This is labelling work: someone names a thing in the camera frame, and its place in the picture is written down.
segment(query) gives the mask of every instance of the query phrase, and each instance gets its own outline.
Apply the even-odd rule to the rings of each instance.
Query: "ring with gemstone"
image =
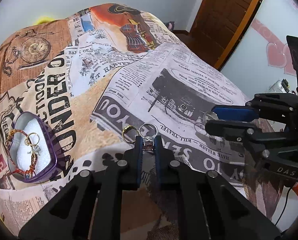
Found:
[[[128,125],[128,126],[126,126],[126,127],[122,130],[122,138],[123,138],[123,140],[124,140],[126,143],[130,143],[130,144],[136,142],[136,140],[129,142],[129,141],[127,141],[126,138],[125,138],[125,133],[126,133],[127,131],[131,130],[131,129],[136,130],[137,135],[140,135],[138,129],[137,129],[136,127],[134,127],[133,125]]]
[[[154,136],[143,136],[141,134],[140,130],[144,126],[152,127],[155,130],[156,134]],[[153,151],[154,150],[154,138],[158,135],[158,127],[151,123],[144,123],[142,126],[140,126],[139,133],[143,138],[143,150],[144,151]]]
[[[32,143],[32,142],[31,142],[29,136],[32,135],[32,134],[35,134],[35,135],[38,136],[38,142],[36,142],[36,143]],[[40,137],[39,137],[38,133],[32,132],[32,133],[30,133],[30,134],[27,135],[27,137],[26,137],[26,139],[25,139],[25,145],[26,145],[26,146],[29,146],[29,145],[31,145],[31,146],[36,146],[36,145],[39,143],[39,140],[40,140]]]

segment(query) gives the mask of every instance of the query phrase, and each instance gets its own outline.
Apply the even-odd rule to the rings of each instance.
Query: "white foam insert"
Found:
[[[41,127],[38,121],[34,118],[28,122],[25,129],[23,130],[26,134],[30,134],[35,132],[39,135],[39,143],[37,144],[40,147],[40,151],[37,155],[38,160],[35,168],[36,175],[41,172],[51,161],[50,153],[48,150],[47,143],[45,141],[44,134],[41,130]],[[19,144],[19,148],[17,150],[17,164],[20,169],[26,171],[29,169],[31,164],[31,154],[28,154],[31,151],[31,147],[25,145],[25,135],[21,134],[21,141]],[[30,135],[30,140],[32,143],[36,143],[38,141],[38,137],[36,134]]]

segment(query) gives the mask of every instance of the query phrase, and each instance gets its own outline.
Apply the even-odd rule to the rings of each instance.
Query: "red string bracelet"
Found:
[[[30,145],[31,150],[32,150],[32,154],[31,154],[31,164],[30,164],[30,166],[29,166],[29,169],[26,170],[26,171],[20,169],[20,168],[14,163],[13,159],[12,159],[11,156],[10,156],[10,152],[9,152],[9,145],[8,145],[8,144],[9,144],[9,142],[11,141],[11,139],[13,138],[13,136],[15,135],[15,133],[17,133],[17,132],[20,132],[20,133],[22,133],[23,135],[26,136],[26,139],[28,139],[29,145]],[[36,155],[35,151],[33,150],[33,145],[32,145],[32,143],[31,143],[31,141],[30,141],[30,138],[29,138],[28,134],[26,134],[23,130],[12,129],[12,130],[9,132],[9,134],[8,134],[8,137],[7,137],[7,139],[6,139],[6,143],[5,143],[5,145],[6,145],[7,153],[8,153],[7,157],[10,159],[11,163],[12,163],[12,164],[14,165],[14,167],[16,168],[14,171],[12,171],[12,172],[10,171],[10,172],[8,172],[6,175],[12,175],[12,174],[14,174],[14,173],[20,173],[20,174],[23,175],[26,179],[31,178],[31,177],[33,176],[33,174],[36,175],[35,172],[34,172],[34,170],[35,170],[35,167],[36,167],[38,158],[37,158],[37,155]]]

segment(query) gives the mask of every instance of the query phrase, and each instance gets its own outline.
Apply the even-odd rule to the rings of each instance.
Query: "screw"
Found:
[[[252,128],[247,129],[247,134],[249,135],[254,134],[254,130]]]
[[[90,171],[88,171],[88,170],[83,170],[79,173],[79,175],[83,178],[87,177],[89,174],[90,174]]]
[[[218,176],[218,173],[215,170],[211,170],[211,171],[208,171],[208,176],[211,178],[216,178]]]
[[[180,162],[179,161],[176,161],[176,160],[173,160],[173,161],[170,161],[170,165],[172,167],[178,167],[178,166],[180,166]]]
[[[206,122],[210,121],[210,120],[219,120],[217,114],[212,111],[205,112],[204,117],[205,117]]]
[[[126,166],[128,163],[127,163],[126,160],[120,160],[120,161],[117,162],[117,164],[118,164],[118,166],[120,166],[120,167],[124,167],[124,166]]]
[[[264,151],[262,152],[262,156],[263,156],[264,158],[269,157],[269,155],[270,155],[270,151],[269,151],[269,150],[264,150]]]

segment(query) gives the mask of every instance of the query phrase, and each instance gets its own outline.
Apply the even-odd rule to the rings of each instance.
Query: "pink heart decal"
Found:
[[[269,43],[266,47],[266,55],[268,57],[269,66],[284,68],[287,64],[287,58],[274,43]]]

